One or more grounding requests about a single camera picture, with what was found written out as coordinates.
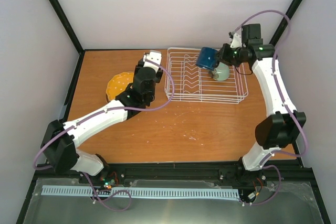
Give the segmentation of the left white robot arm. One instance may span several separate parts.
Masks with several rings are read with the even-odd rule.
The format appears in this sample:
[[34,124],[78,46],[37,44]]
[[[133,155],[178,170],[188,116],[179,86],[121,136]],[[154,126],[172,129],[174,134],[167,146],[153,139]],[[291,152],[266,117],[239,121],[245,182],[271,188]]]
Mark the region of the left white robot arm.
[[150,106],[155,99],[155,86],[163,74],[160,63],[160,56],[154,56],[152,52],[145,54],[135,68],[133,81],[115,99],[79,119],[49,123],[40,149],[49,162],[45,168],[51,168],[55,173],[75,170],[89,174],[97,183],[106,182],[109,170],[105,160],[78,147],[104,129],[124,122]]

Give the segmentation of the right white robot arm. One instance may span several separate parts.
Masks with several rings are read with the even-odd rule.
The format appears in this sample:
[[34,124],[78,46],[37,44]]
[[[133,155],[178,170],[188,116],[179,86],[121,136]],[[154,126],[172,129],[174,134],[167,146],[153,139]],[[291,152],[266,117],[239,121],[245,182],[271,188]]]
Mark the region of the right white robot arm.
[[217,62],[238,68],[247,63],[260,85],[266,118],[255,128],[256,142],[241,162],[244,170],[261,170],[266,161],[296,141],[306,122],[306,115],[298,112],[283,83],[276,49],[264,44],[260,24],[241,26],[241,33],[231,33],[231,43],[223,44],[215,54]]

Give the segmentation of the green floral small bowl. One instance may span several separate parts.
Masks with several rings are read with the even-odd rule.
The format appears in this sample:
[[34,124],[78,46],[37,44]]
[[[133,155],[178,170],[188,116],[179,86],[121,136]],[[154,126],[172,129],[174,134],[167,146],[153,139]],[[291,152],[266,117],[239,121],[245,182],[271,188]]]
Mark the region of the green floral small bowl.
[[225,81],[230,76],[230,68],[224,63],[219,63],[218,66],[209,72],[210,76],[216,81]]

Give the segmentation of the yellow polka dot plate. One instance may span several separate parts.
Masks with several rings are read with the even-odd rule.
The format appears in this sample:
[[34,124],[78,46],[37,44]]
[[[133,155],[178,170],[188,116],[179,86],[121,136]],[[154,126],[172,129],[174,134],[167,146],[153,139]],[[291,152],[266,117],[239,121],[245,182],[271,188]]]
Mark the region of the yellow polka dot plate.
[[110,102],[123,92],[127,86],[132,83],[133,72],[122,72],[112,77],[106,87],[106,100]]

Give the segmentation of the dark blue mug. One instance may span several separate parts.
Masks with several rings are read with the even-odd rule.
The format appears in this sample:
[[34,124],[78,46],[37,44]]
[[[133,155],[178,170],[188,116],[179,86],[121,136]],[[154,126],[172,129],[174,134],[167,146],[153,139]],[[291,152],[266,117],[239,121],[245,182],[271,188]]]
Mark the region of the dark blue mug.
[[217,50],[214,48],[202,47],[195,65],[199,68],[213,71],[217,66],[217,60],[215,59],[216,53]]

